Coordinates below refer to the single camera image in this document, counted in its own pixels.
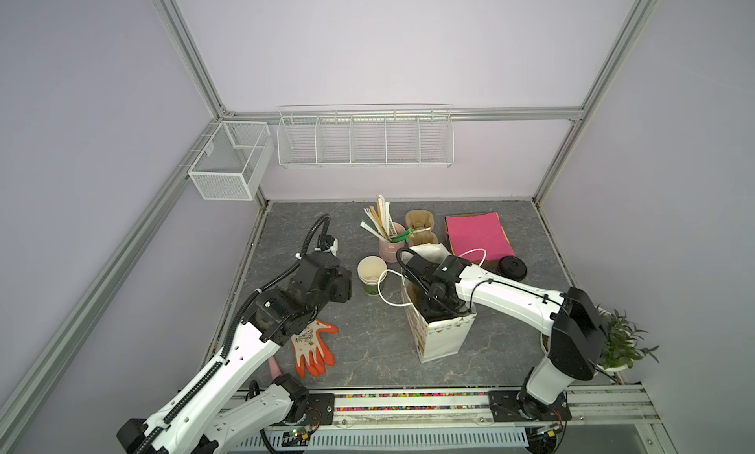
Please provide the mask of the black paper coffee cup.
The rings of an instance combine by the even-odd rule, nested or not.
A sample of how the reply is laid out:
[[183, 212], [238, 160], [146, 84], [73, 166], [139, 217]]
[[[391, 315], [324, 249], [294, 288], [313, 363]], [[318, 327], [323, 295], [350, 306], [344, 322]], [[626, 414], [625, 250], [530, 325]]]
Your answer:
[[497, 271], [501, 276], [517, 282], [523, 281], [528, 275], [526, 263], [515, 255], [502, 257], [497, 264]]

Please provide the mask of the white cartoon paper gift bag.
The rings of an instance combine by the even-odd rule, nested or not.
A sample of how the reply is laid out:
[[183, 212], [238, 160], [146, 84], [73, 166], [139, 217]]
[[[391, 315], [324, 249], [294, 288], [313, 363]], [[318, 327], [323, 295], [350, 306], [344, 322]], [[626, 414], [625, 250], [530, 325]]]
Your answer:
[[[471, 267], [471, 261], [448, 253], [442, 245], [422, 245], [400, 250], [396, 263], [398, 269], [387, 269], [385, 276], [392, 273], [399, 277], [401, 300], [391, 302], [383, 292], [378, 295], [383, 304], [404, 310], [420, 362], [457, 354], [477, 316], [474, 305], [457, 288], [461, 273]], [[420, 287], [436, 296], [454, 291], [460, 300], [460, 317], [426, 322], [418, 311]]]

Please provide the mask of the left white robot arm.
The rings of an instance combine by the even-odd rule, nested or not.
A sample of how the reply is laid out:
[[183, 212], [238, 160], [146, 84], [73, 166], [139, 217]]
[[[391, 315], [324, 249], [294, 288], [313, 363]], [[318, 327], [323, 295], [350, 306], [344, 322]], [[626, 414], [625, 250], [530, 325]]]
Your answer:
[[327, 304], [350, 299], [352, 274], [328, 227], [329, 215], [316, 220], [294, 265], [252, 292], [218, 352], [183, 389], [151, 416], [125, 422], [117, 432], [125, 452], [227, 453], [268, 426], [304, 418], [309, 391], [290, 375], [232, 410], [225, 405]]

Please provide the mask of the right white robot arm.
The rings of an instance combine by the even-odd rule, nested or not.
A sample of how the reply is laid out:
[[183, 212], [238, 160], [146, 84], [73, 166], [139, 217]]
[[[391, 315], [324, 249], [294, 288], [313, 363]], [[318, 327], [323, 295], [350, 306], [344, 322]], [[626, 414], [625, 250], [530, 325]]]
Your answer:
[[400, 273], [417, 290], [410, 300], [422, 316], [469, 316], [477, 306], [501, 312], [548, 337], [549, 351], [521, 389], [507, 393], [492, 411], [512, 421], [569, 421], [565, 391], [593, 379], [608, 340], [602, 317], [586, 292], [565, 292], [518, 282], [452, 255], [442, 245], [396, 253]]

